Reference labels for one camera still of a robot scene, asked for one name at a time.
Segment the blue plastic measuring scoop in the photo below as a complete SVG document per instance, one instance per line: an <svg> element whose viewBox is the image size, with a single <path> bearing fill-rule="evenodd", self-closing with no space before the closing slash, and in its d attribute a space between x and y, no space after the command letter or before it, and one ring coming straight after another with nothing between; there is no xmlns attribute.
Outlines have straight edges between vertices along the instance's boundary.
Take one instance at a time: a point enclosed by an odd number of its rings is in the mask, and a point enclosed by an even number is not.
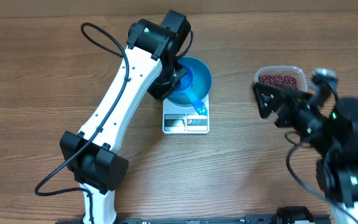
<svg viewBox="0 0 358 224"><path fill-rule="evenodd" d="M207 116L207 107L191 89L194 80L191 67L182 63L180 63L180 65L186 70L186 72L180 79L180 86L171 93L168 99L178 105L191 104L199 115Z"/></svg>

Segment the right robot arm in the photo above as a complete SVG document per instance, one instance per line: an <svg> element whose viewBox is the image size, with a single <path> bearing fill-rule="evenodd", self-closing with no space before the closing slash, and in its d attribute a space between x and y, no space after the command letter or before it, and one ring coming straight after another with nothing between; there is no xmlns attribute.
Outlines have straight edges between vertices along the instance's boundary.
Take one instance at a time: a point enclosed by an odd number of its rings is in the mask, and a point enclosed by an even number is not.
<svg viewBox="0 0 358 224"><path fill-rule="evenodd" d="M263 83L253 86L262 118L278 115L275 125L293 128L300 138L289 150L286 166L309 193L330 204L336 223L358 223L358 98L340 98L334 83L319 83L314 94ZM316 161L315 190L295 173L291 156L308 144Z"/></svg>

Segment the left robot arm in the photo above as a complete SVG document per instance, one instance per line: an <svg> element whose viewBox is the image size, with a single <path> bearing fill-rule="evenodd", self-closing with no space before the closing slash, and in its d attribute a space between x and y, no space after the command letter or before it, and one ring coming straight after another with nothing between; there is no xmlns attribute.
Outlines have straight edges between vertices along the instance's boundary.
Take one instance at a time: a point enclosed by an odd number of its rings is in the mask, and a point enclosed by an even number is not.
<svg viewBox="0 0 358 224"><path fill-rule="evenodd" d="M121 67L96 111L73 134L60 140L64 166L73 172L85 199L80 223L114 223L115 190L129 162L117 155L124 134L146 93L166 99L180 85L184 68L179 50L193 32L186 18L166 17L161 24L141 19L130 26L127 46L119 47Z"/></svg>

